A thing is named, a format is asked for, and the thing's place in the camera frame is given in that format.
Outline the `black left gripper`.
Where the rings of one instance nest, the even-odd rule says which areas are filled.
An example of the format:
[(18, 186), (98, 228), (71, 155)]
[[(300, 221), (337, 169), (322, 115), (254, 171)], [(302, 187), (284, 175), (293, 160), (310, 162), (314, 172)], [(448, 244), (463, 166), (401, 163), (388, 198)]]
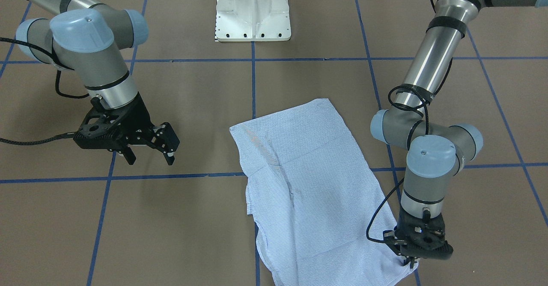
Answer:
[(403, 266), (418, 268), (418, 258), (448, 260), (453, 247), (446, 241), (442, 214), (424, 222), (407, 212), (399, 213), (396, 227), (382, 233), (383, 242), (396, 254), (405, 257)]

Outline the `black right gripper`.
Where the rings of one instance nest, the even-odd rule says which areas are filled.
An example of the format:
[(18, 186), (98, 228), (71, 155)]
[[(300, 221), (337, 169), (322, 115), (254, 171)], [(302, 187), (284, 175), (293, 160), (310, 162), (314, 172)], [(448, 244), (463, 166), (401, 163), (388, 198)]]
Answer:
[(180, 140), (171, 124), (154, 125), (141, 95), (125, 106), (107, 109), (102, 99), (93, 97), (92, 108), (73, 137), (84, 149), (107, 149), (122, 154), (129, 165), (134, 165), (135, 154), (129, 145), (144, 145), (164, 154), (168, 165), (175, 161), (174, 152)]

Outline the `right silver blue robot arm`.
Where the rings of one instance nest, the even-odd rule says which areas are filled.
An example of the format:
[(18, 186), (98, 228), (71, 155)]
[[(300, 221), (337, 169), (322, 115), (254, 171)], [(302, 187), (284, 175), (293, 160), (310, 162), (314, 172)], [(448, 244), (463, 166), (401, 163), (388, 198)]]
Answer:
[(62, 71), (74, 71), (89, 97), (91, 110), (77, 131), (41, 141), (2, 143), (32, 146), (71, 138), (83, 149), (105, 149), (136, 161), (131, 146), (161, 152), (168, 165), (180, 141), (171, 124), (154, 125), (121, 50), (143, 44), (149, 28), (139, 11), (117, 10), (98, 0), (27, 0), (54, 14), (52, 19), (23, 21), (14, 39), (20, 50), (57, 69), (55, 88), (60, 94)]

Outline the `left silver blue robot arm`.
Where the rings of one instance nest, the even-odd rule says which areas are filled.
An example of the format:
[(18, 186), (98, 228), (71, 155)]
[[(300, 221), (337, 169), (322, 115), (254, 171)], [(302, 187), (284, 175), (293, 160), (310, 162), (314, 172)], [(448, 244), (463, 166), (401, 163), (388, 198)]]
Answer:
[(390, 108), (379, 110), (370, 124), (375, 139), (407, 151), (405, 175), (392, 189), (401, 193), (397, 224), (382, 232), (378, 242), (412, 270), (418, 260), (452, 256), (442, 208), (452, 177), (478, 156), (484, 144), (473, 125), (439, 125), (430, 115), (468, 25), (485, 8), (547, 6), (547, 0), (429, 1), (433, 18), (410, 68), (401, 85), (389, 91)]

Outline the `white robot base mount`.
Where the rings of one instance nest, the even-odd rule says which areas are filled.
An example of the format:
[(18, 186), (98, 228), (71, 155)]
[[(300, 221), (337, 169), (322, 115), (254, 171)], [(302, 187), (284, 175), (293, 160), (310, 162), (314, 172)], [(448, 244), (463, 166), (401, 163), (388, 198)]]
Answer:
[(289, 0), (217, 0), (217, 42), (286, 42), (292, 36)]

